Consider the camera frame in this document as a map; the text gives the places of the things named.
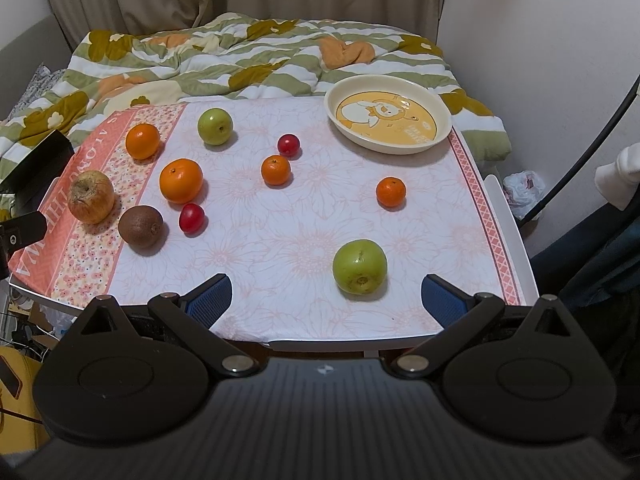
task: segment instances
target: blue gripper pad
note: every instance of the blue gripper pad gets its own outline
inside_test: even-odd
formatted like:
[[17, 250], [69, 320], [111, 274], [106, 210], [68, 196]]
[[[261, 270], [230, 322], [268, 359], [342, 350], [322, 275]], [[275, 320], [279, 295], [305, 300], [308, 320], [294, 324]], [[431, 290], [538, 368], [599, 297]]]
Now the blue gripper pad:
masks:
[[184, 296], [185, 313], [206, 328], [210, 328], [231, 305], [231, 280], [228, 276], [207, 280]]
[[435, 274], [422, 280], [422, 306], [446, 328], [464, 316], [474, 305], [474, 298]]

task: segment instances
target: plate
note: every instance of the plate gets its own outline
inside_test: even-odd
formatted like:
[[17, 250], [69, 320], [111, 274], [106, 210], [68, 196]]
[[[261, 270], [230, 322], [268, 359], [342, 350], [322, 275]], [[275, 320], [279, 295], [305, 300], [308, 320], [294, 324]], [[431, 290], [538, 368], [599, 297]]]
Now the plate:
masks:
[[324, 96], [327, 115], [348, 139], [375, 152], [423, 152], [450, 133], [440, 96], [406, 79], [363, 74], [337, 82]]

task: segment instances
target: cartoon character print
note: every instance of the cartoon character print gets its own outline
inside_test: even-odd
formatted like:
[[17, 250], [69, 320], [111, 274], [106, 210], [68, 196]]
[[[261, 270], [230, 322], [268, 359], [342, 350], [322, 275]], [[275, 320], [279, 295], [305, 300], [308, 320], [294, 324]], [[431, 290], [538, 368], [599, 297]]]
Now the cartoon character print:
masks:
[[[340, 108], [344, 116], [345, 126], [351, 128], [354, 123], [368, 124], [373, 128], [380, 121], [397, 121], [406, 115], [406, 110], [400, 104], [396, 104], [389, 99], [375, 99], [373, 101], [357, 101], [342, 106]], [[418, 121], [415, 116], [409, 117], [413, 121]]]

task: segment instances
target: cherry tomato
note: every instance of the cherry tomato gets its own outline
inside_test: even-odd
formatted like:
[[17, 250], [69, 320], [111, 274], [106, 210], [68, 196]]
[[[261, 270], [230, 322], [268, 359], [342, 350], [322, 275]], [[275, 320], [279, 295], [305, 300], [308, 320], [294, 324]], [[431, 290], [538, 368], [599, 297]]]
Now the cherry tomato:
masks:
[[204, 209], [198, 204], [185, 204], [180, 213], [178, 225], [182, 232], [193, 234], [202, 227], [204, 223]]
[[293, 134], [286, 134], [278, 139], [278, 151], [284, 156], [295, 156], [300, 149], [300, 140]]

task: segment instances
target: bedding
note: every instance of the bedding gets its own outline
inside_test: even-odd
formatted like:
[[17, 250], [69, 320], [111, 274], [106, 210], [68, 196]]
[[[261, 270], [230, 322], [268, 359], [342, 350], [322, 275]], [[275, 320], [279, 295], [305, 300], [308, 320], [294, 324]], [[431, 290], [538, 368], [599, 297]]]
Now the bedding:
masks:
[[36, 72], [34, 72], [24, 93], [9, 112], [7, 119], [13, 119], [20, 111], [28, 108], [36, 99], [43, 95], [44, 92], [51, 90], [55, 84], [60, 81], [64, 73], [64, 70], [52, 72], [44, 63], [41, 63], [39, 67], [37, 67]]
[[[322, 38], [338, 40], [344, 66], [327, 66]], [[356, 56], [344, 54], [356, 42], [370, 44], [370, 62], [357, 62], [361, 49]], [[329, 65], [335, 66], [335, 56]], [[54, 129], [77, 147], [117, 110], [212, 96], [321, 96], [341, 79], [363, 73], [394, 75], [433, 88], [479, 164], [503, 160], [511, 151], [502, 121], [466, 95], [442, 51], [426, 38], [385, 25], [256, 20], [226, 13], [202, 27], [145, 37], [91, 31], [62, 79], [0, 126], [0, 180]]]

